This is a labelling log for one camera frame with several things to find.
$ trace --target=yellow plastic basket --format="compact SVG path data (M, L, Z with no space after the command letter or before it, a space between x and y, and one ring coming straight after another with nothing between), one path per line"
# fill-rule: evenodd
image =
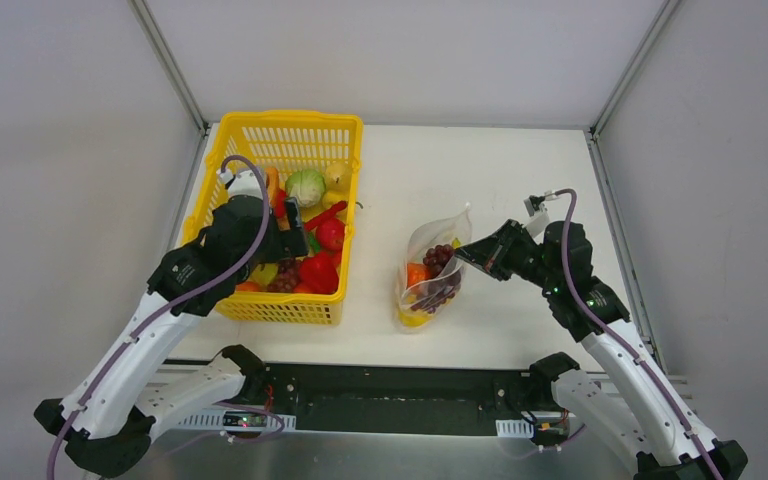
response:
M233 112L222 117L213 149L206 158L204 182L192 215L183 226L184 243L213 222L213 209L228 200L216 170L229 155L243 155L252 163L278 169L283 183L304 168L320 172L334 162L348 162L352 170L349 206L338 215L346 223L346 239L340 261L340 285L332 295L239 292L222 300L216 310L234 320L314 323L340 322L349 278L349 252L354 236L355 200L360 172L363 122L354 115L332 115L300 110L261 113ZM303 210L303 218L322 209Z

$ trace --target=white table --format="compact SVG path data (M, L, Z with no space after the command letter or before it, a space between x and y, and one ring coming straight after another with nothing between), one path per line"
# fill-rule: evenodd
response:
M342 323L239 322L211 313L171 358L207 360L241 343L267 362L518 369L565 351L582 368L601 370L552 318L539 289L518 278L499 283L469 271L455 301L411 334L398 327L393 307L396 267L416 227L470 202L475 240L508 218L527 218L528 195L562 187L578 191L573 220L584 224L593 243L596 275L627 305L583 132L366 126L362 161L358 200L364 208L355 216ZM204 175L202 159L187 216ZM560 220L568 201L547 205L551 218Z

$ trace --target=clear plastic bag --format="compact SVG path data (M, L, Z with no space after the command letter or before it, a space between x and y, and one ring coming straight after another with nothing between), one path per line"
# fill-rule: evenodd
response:
M469 204L454 217L414 230L396 275L397 318L403 326L413 329L425 325L457 295L466 264L454 257L453 250L471 239Z

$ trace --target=gray wall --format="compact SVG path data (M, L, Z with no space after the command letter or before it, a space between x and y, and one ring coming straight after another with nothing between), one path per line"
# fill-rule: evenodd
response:
M589 126L663 0L150 0L205 116Z
M688 1L602 138L657 338L768 478L768 1Z
M126 2L32 3L0 1L0 478L43 478L31 414L133 312L196 145Z

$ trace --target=cabbage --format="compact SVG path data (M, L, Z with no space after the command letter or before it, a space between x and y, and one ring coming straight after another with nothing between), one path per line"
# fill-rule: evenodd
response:
M284 182L288 197L296 197L301 207L311 207L319 203L325 193L325 177L316 170L299 170Z

